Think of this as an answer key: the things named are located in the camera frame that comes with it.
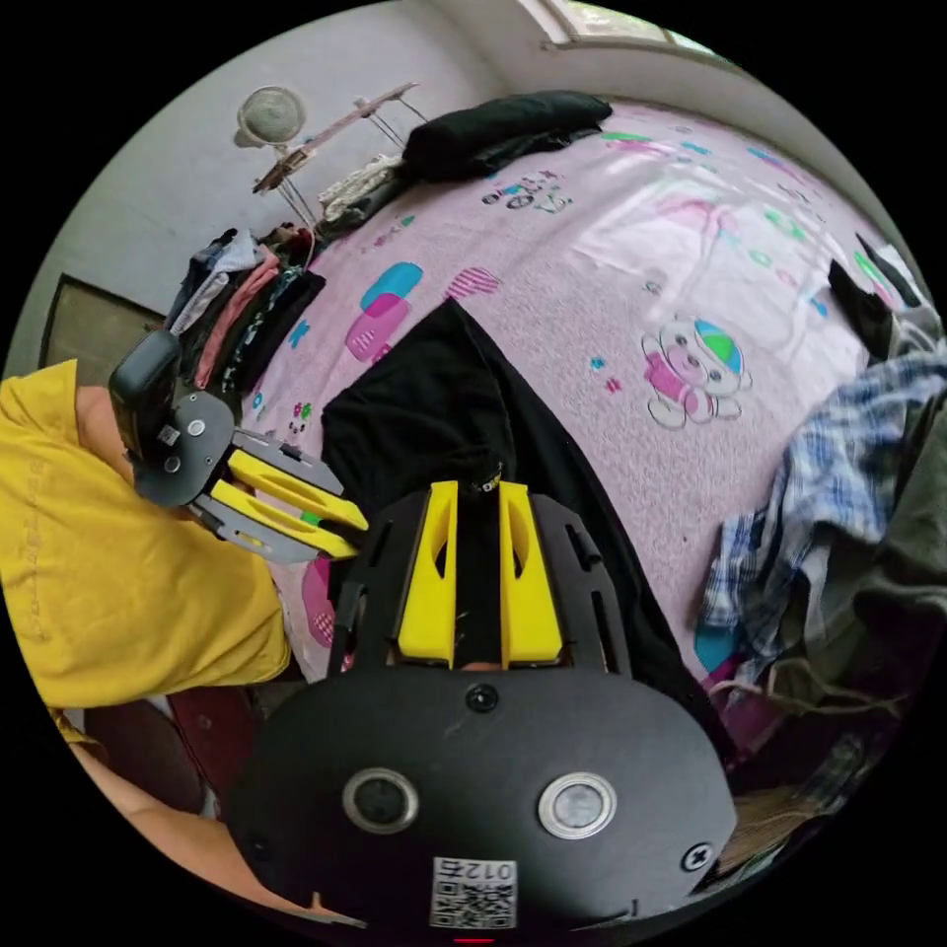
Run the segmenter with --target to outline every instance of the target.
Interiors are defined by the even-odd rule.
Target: cartoon bear print
[[[723,329],[704,320],[673,319],[658,334],[641,339],[644,377],[654,389],[651,416],[668,430],[714,417],[733,420],[742,413],[734,399],[753,379],[743,352]]]
[[[293,420],[289,422],[289,430],[291,433],[295,434],[297,437],[306,430],[306,422],[309,420],[310,415],[313,413],[313,406],[307,401],[303,404],[301,401],[297,402],[296,406],[293,408]]]

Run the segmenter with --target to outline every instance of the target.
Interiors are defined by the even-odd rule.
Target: person's arm
[[[181,868],[265,908],[352,922],[351,918],[322,908],[317,895],[306,910],[267,891],[254,877],[222,823],[172,809],[116,775],[83,747],[72,744],[71,748],[86,774],[118,812]]]
[[[125,445],[118,433],[108,389],[76,389],[76,429],[82,447],[134,486],[134,472],[125,456]]]

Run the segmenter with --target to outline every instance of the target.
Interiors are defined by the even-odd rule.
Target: yellow shirt
[[[0,383],[0,577],[57,711],[269,680],[289,662],[266,563],[139,497],[79,444],[76,363]]]

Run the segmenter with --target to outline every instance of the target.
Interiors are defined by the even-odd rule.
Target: window
[[[639,20],[628,13],[619,13],[594,3],[579,0],[545,0],[550,11],[574,40],[582,39],[645,39],[663,42],[682,49],[692,49],[716,59],[723,57],[712,49],[674,33],[664,27]]]

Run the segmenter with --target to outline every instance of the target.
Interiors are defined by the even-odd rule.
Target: black fabric
[[[316,273],[303,272],[283,290],[244,353],[235,378],[237,391],[245,394],[253,389],[283,339],[325,285]]]
[[[905,306],[908,309],[913,309],[915,306],[920,305],[920,300],[914,295],[914,291],[911,289],[911,285],[908,281],[901,275],[898,268],[892,263],[889,263],[882,256],[878,256],[877,251],[872,247],[861,234],[855,234],[858,238],[858,242],[862,247],[865,248],[865,253],[868,258],[878,267],[880,272],[884,277],[891,283],[892,286],[898,291],[898,295],[904,300]]]
[[[403,172],[431,182],[478,177],[530,151],[565,147],[575,132],[594,132],[612,107],[579,92],[539,92],[452,111],[415,128],[402,155]],[[484,154],[492,154],[485,159]]]
[[[866,293],[836,260],[829,267],[829,286],[848,323],[871,355],[884,361],[891,348],[894,315],[875,293]]]
[[[509,138],[490,148],[475,154],[465,165],[463,176],[467,178],[485,178],[507,165],[522,158],[524,155],[534,155],[541,151],[561,151],[581,138],[588,138],[602,129],[595,125],[592,128],[582,128],[579,131],[551,131],[539,135],[519,135]]]
[[[433,481],[456,479],[475,490],[497,473],[573,510],[615,584],[635,677],[689,711],[722,758],[733,754],[595,472],[456,300],[439,306],[326,406],[323,459],[369,518]],[[330,596],[344,574],[344,564],[335,563]],[[459,601],[459,614],[462,607]]]

